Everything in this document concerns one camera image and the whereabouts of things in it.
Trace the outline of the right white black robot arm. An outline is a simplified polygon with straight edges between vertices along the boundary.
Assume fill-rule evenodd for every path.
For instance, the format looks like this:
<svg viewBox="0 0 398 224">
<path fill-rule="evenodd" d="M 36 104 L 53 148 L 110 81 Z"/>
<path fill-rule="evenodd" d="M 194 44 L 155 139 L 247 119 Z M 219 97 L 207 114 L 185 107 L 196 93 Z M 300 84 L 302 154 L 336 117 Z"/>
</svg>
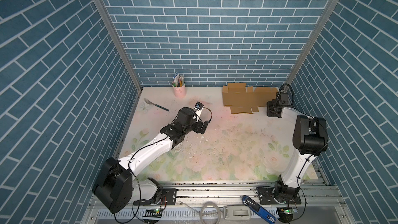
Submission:
<svg viewBox="0 0 398 224">
<path fill-rule="evenodd" d="M 326 120 L 302 113 L 292 106 L 279 105 L 277 100 L 267 102 L 267 115 L 294 123 L 292 144 L 295 150 L 287 168 L 275 182 L 274 189 L 266 192 L 263 198 L 271 204 L 300 203 L 299 190 L 303 176 L 328 147 Z"/>
</svg>

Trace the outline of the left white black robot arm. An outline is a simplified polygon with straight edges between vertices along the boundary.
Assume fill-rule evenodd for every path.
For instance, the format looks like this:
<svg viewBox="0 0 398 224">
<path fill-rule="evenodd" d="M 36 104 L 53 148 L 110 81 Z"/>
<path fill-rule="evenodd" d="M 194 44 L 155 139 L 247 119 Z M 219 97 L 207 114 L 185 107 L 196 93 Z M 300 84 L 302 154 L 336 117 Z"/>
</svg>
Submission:
<svg viewBox="0 0 398 224">
<path fill-rule="evenodd" d="M 204 108 L 200 102 L 194 108 L 181 108 L 173 121 L 148 144 L 125 157 L 107 159 L 95 180 L 93 194 L 113 214 L 131 202 L 157 204 L 162 199 L 163 186 L 153 178 L 140 181 L 137 177 L 157 158 L 184 141 L 190 132 L 206 131 L 209 121 L 200 118 Z"/>
</svg>

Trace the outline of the blue handheld tool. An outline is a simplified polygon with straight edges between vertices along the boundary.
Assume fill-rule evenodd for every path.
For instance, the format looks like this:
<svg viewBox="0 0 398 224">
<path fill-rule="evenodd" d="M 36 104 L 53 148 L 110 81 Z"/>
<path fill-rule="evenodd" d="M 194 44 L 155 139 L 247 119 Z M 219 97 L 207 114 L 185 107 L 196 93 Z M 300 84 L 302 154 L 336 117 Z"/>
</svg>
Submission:
<svg viewBox="0 0 398 224">
<path fill-rule="evenodd" d="M 259 217 L 265 220 L 268 224 L 276 223 L 276 217 L 272 215 L 269 211 L 263 208 L 260 204 L 258 204 L 255 200 L 253 200 L 249 196 L 242 197 L 242 203 L 249 207 L 254 213 L 256 213 Z"/>
</svg>

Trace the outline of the pink pen holder bucket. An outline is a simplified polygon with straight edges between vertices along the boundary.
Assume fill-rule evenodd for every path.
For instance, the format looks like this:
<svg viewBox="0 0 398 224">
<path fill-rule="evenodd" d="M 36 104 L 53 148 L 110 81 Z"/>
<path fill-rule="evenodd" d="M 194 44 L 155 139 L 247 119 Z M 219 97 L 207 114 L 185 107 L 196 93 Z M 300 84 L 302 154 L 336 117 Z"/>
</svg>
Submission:
<svg viewBox="0 0 398 224">
<path fill-rule="evenodd" d="M 173 86 L 174 96 L 177 99 L 183 99 L 186 96 L 186 94 L 187 94 L 186 85 L 182 85 L 180 87 L 177 87 L 174 84 L 172 84 L 172 86 Z"/>
</svg>

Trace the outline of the pens in bucket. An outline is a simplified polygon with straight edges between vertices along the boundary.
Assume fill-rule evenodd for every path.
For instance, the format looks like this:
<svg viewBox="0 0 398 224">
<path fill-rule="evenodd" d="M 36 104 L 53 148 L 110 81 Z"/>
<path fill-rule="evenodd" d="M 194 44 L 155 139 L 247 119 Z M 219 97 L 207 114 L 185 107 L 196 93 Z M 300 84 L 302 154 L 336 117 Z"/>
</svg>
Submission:
<svg viewBox="0 0 398 224">
<path fill-rule="evenodd" d="M 185 85 L 184 75 L 183 75 L 183 74 L 176 73 L 176 74 L 173 76 L 172 86 L 173 86 L 173 87 L 176 87 L 176 88 L 179 88 L 179 87 L 182 87 L 182 86 L 184 86 L 184 85 Z"/>
</svg>

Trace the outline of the grey white plastic device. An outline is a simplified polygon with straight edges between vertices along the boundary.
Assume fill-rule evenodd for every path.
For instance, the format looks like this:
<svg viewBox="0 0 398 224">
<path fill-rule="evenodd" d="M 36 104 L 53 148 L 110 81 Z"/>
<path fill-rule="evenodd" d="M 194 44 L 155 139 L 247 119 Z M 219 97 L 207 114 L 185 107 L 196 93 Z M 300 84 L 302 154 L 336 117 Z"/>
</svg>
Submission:
<svg viewBox="0 0 398 224">
<path fill-rule="evenodd" d="M 245 205 L 229 205 L 223 208 L 225 220 L 249 221 L 251 220 L 250 208 Z"/>
</svg>

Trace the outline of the brown cardboard box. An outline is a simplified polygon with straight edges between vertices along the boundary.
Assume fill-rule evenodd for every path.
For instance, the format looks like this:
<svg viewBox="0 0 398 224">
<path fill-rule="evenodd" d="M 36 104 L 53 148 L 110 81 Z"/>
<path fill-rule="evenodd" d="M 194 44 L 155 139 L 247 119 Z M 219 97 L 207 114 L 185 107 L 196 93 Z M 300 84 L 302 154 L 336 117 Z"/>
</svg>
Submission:
<svg viewBox="0 0 398 224">
<path fill-rule="evenodd" d="M 246 83 L 228 83 L 222 87 L 223 105 L 230 108 L 231 114 L 253 114 L 259 107 L 267 107 L 274 100 L 278 89 L 275 87 L 253 87 Z"/>
</svg>

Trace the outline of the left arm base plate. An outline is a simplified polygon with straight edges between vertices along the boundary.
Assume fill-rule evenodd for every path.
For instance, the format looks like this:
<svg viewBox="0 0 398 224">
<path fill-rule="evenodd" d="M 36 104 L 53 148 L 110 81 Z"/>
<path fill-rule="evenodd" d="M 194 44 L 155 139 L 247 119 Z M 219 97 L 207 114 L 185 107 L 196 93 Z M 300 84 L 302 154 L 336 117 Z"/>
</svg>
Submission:
<svg viewBox="0 0 398 224">
<path fill-rule="evenodd" d="M 177 189 L 175 188 L 163 188 L 161 191 L 158 190 L 154 196 L 146 200 L 144 198 L 141 198 L 140 200 L 134 201 L 133 205 L 138 206 L 138 205 L 143 205 L 143 206 L 149 206 L 149 205 L 165 205 L 165 206 L 172 206 L 175 205 L 176 203 L 176 196 L 177 196 Z"/>
</svg>

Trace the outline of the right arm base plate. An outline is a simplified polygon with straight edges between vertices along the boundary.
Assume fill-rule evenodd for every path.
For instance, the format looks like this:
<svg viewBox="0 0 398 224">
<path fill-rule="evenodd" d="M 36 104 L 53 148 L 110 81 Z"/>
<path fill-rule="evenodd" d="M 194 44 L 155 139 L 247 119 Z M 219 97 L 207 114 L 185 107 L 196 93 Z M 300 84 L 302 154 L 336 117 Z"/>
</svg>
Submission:
<svg viewBox="0 0 398 224">
<path fill-rule="evenodd" d="M 262 205 L 302 204 L 299 188 L 288 187 L 285 190 L 276 190 L 270 186 L 260 186 L 255 189 Z"/>
</svg>

